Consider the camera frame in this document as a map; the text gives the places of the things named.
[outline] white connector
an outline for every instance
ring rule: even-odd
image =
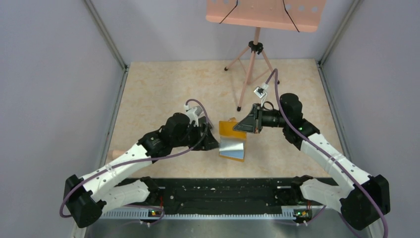
[[[254,90],[254,93],[259,97],[259,98],[261,98],[261,105],[263,105],[264,104],[264,102],[265,102],[265,99],[267,98],[267,96],[268,96],[268,93],[267,93],[267,88],[268,88],[268,84],[266,84],[266,83],[263,83],[262,85],[261,85],[261,87],[256,87],[255,88],[255,90]]]

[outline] black string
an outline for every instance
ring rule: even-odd
[[[235,10],[235,8],[238,6],[238,1],[239,0],[236,0],[236,5],[232,8],[232,10],[224,17],[224,19],[219,23],[219,24],[222,24],[222,22],[227,18],[227,16],[231,13],[231,12],[233,12],[233,10]]]
[[[289,12],[287,11],[286,4],[284,3],[284,0],[283,0],[283,7],[284,7],[284,10],[286,11],[287,15],[289,16],[290,20],[292,21],[293,25],[295,26],[296,30],[298,32],[300,32],[299,29],[298,29],[298,27],[296,26],[295,22],[293,21],[292,17],[290,16]]]
[[[266,107],[264,106],[266,103],[271,105],[271,109],[268,109],[268,108],[266,108]],[[265,101],[265,102],[262,104],[262,108],[263,108],[263,109],[265,109],[266,111],[272,111],[272,110],[274,110],[274,105],[273,105],[273,103],[271,103],[270,101]]]

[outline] black bracket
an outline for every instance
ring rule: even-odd
[[[251,48],[251,52],[257,52],[257,55],[259,55],[264,50],[263,44],[260,42],[254,45],[254,41],[250,41],[248,46]]]

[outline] cable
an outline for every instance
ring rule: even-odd
[[[145,159],[138,159],[138,160],[126,161],[126,162],[122,162],[122,163],[116,164],[116,165],[112,166],[111,168],[116,169],[116,168],[121,167],[121,166],[124,166],[124,165],[134,164],[134,163],[138,163],[138,162],[157,161],[157,160],[166,160],[166,159],[174,158],[174,157],[177,157],[177,156],[184,155],[184,154],[192,151],[196,146],[198,146],[202,142],[202,140],[204,140],[204,138],[207,135],[207,130],[209,128],[209,116],[207,115],[207,111],[204,108],[204,106],[202,105],[202,103],[200,103],[196,99],[188,99],[187,102],[185,103],[185,105],[187,105],[191,101],[196,102],[196,103],[198,103],[200,105],[200,107],[203,109],[204,115],[206,117],[206,128],[205,128],[205,130],[203,132],[203,136],[199,139],[199,141],[194,146],[192,146],[191,148],[189,148],[187,150],[184,150],[182,152],[179,152],[177,154],[174,154],[174,155],[168,155],[168,156],[164,156],[164,157],[145,158]],[[81,186],[83,186],[85,183],[89,182],[90,180],[92,180],[95,177],[98,177],[99,175],[102,175],[102,174],[106,173],[107,171],[108,170],[105,169],[105,170],[102,170],[102,171],[100,171],[100,172],[98,172],[98,173],[90,176],[89,178],[87,178],[87,179],[81,181],[79,184],[77,184],[72,190],[70,190],[70,192],[64,197],[63,202],[60,205],[60,216],[63,217],[63,218],[69,218],[69,217],[71,217],[71,215],[65,215],[63,213],[64,206],[65,206],[66,202],[68,201],[68,199],[70,198],[70,196],[73,195],[73,193],[77,189],[79,189]]]
[[[159,223],[163,217],[165,216],[165,211],[162,208],[159,207],[152,207],[152,206],[143,206],[143,205],[125,205],[125,207],[134,207],[134,208],[145,208],[145,209],[153,209],[153,210],[159,210],[161,211],[161,215],[159,217],[159,219],[157,219],[156,221],[150,223],[150,225],[156,225],[157,223]]]
[[[219,24],[222,24],[222,22],[227,18],[227,16],[230,15],[231,12],[233,12],[233,10],[235,10],[235,8],[238,6],[238,1],[236,0],[236,5],[232,8],[232,10],[223,18],[223,20],[221,22],[219,22]]]
[[[343,220],[344,224],[346,224],[347,228],[355,235],[357,238],[362,238],[359,234],[356,233],[356,231],[346,222],[343,215],[341,213],[337,212],[340,218]]]
[[[277,87],[277,82],[278,82],[278,70],[277,70],[277,68],[275,68],[273,70],[273,72],[270,74],[267,82],[270,81],[270,79],[273,76],[273,74],[275,74],[275,76],[274,76],[274,84],[275,84],[274,90],[275,90],[275,95],[276,95],[276,100],[277,100],[278,108],[279,108],[280,113],[283,116],[284,120],[286,121],[286,123],[303,140],[305,140],[306,142],[308,142],[311,146],[315,147],[317,150],[319,150],[325,156],[331,158],[331,161],[332,162],[335,162],[335,164],[349,177],[349,179],[356,185],[356,187],[358,189],[360,189],[360,191],[366,196],[366,198],[369,200],[369,202],[371,202],[372,206],[378,212],[378,215],[379,215],[379,217],[380,217],[380,219],[382,221],[382,224],[383,224],[383,237],[384,238],[388,238],[388,223],[386,222],[385,216],[383,215],[382,211],[380,210],[380,208],[378,207],[378,205],[376,204],[376,202],[374,201],[374,199],[369,195],[369,193],[359,184],[359,182],[357,182],[357,180],[355,180],[355,178],[334,157],[332,157],[328,152],[326,152],[321,147],[317,146],[315,143],[313,143],[311,140],[309,140],[306,136],[304,136],[302,133],[300,133],[290,123],[289,119],[287,118],[287,116],[284,113],[283,108],[281,107],[281,104],[280,104],[280,97],[278,95],[278,87]]]
[[[154,221],[154,222],[152,222],[152,223],[143,223],[141,220],[140,221],[137,221],[137,220],[135,220],[135,221],[129,221],[129,222],[126,222],[126,223],[124,223],[124,224],[122,224],[121,226],[118,226],[117,228],[115,228],[114,229],[114,231],[112,231],[111,233],[108,233],[106,236],[104,236],[105,238],[106,237],[111,237],[114,233],[116,233],[119,229],[121,229],[122,227],[125,227],[125,226],[127,226],[127,225],[129,225],[129,224],[150,224],[150,226],[153,226],[153,225],[155,225],[155,224],[157,224],[157,223],[159,223],[161,220],[162,220],[162,218],[164,217],[164,215],[165,215],[165,211],[163,210],[163,209],[161,209],[161,208],[157,208],[157,207],[152,207],[152,206],[140,206],[140,205],[125,205],[125,207],[135,207],[135,208],[145,208],[145,209],[153,209],[153,210],[159,210],[159,211],[161,211],[162,213],[161,213],[161,215],[160,215],[160,217],[159,217],[159,219],[157,219],[156,221]]]
[[[268,109],[268,108],[266,108],[266,107],[264,106],[266,103],[271,105],[271,109]],[[262,109],[264,109],[264,110],[266,110],[266,111],[273,111],[273,110],[274,110],[274,105],[273,105],[273,103],[271,103],[270,101],[265,101],[265,102],[262,104]]]
[[[324,212],[324,210],[326,209],[326,207],[327,206],[323,206],[321,208],[321,210],[315,216],[312,217],[312,219],[310,219],[309,221],[306,222],[306,225],[309,225],[310,223],[312,223],[313,220],[315,220],[318,216],[320,216]],[[304,224],[304,223],[281,222],[281,221],[276,221],[276,220],[274,222],[279,223],[279,224],[282,224],[282,225],[295,226],[295,227]]]
[[[283,7],[284,7],[284,11],[285,11],[285,12],[287,13],[287,15],[289,16],[289,18],[290,18],[290,20],[292,21],[293,25],[295,26],[296,30],[297,30],[298,32],[300,32],[300,31],[299,31],[299,29],[298,29],[298,27],[296,26],[295,22],[293,21],[292,17],[290,16],[289,12],[287,11],[287,9],[286,9],[286,4],[284,3],[284,0],[283,0]]]

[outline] metal frame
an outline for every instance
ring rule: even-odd
[[[93,22],[97,26],[100,34],[105,40],[106,45],[108,46],[109,50],[111,51],[114,58],[117,60],[118,64],[121,66],[123,70],[127,68],[127,64],[124,62],[120,52],[118,51],[117,46],[115,45],[114,41],[111,38],[111,35],[109,34],[108,30],[105,27],[104,22],[102,21],[101,17],[99,16],[98,11],[96,11],[96,8],[92,2],[92,0],[82,0],[85,4],[86,9],[89,11],[89,14],[91,15]]]
[[[121,84],[120,84],[120,88],[118,91],[118,96],[117,99],[115,101],[114,104],[114,110],[113,110],[113,114],[112,114],[112,118],[111,118],[111,122],[109,125],[109,129],[108,129],[108,133],[107,133],[107,137],[105,140],[105,144],[104,147],[102,149],[102,152],[100,154],[100,159],[99,159],[99,163],[97,164],[97,168],[103,166],[106,162],[106,156],[107,156],[107,152],[109,149],[109,145],[110,145],[110,141],[112,138],[112,133],[115,127],[115,122],[116,122],[116,117],[118,114],[118,110],[119,110],[119,106],[121,103],[121,98],[122,98],[122,93],[124,91],[124,86],[127,80],[127,76],[128,76],[128,71],[129,71],[129,67],[128,65],[124,62],[120,52],[118,51],[118,48],[116,47],[114,41],[112,40],[108,30],[106,29],[106,26],[104,25],[104,23],[101,20],[101,17],[99,16],[98,12],[95,9],[94,4],[92,3],[92,0],[82,0],[87,8],[87,10],[89,11],[89,14],[92,16],[93,21],[95,22],[96,26],[98,27],[99,32],[101,33],[102,37],[104,38],[109,50],[111,51],[112,55],[114,56],[114,58],[117,60],[118,64],[121,66],[121,68],[124,70],[123,73],[123,77],[121,80]],[[348,12],[346,13],[346,15],[344,16],[339,28],[337,29],[337,32],[335,33],[335,35],[333,36],[332,40],[330,41],[327,49],[325,50],[324,54],[322,55],[322,58],[317,62],[317,67],[318,67],[318,72],[319,72],[319,76],[321,78],[321,82],[327,97],[327,101],[331,110],[331,114],[334,120],[334,124],[338,133],[338,137],[343,149],[343,153],[344,155],[346,155],[347,158],[349,158],[349,160],[351,160],[351,151],[348,147],[347,144],[347,139],[345,136],[345,129],[342,125],[342,123],[340,122],[341,117],[339,115],[339,111],[337,109],[337,106],[335,104],[335,100],[334,100],[334,96],[331,93],[329,84],[328,84],[328,80],[325,76],[325,72],[323,70],[324,64],[327,62],[327,60],[329,59],[329,56],[331,54],[331,52],[334,50],[334,48],[336,47],[337,43],[339,42],[339,40],[341,39],[341,36],[343,35],[343,33],[345,32],[345,30],[347,29],[348,23],[350,22],[350,20],[352,19],[352,17],[354,16],[355,11],[360,7],[361,3],[363,2],[363,0],[353,0],[352,5],[350,6],[350,9],[348,10]],[[382,227],[379,225],[380,223],[375,222],[374,224],[372,224],[371,226],[369,226],[369,231],[370,234],[372,235],[372,237],[376,237],[377,234],[380,234]],[[74,238],[78,238],[80,237],[80,233],[77,236],[73,236],[73,234],[75,234],[75,230],[73,229],[72,232],[72,236]]]

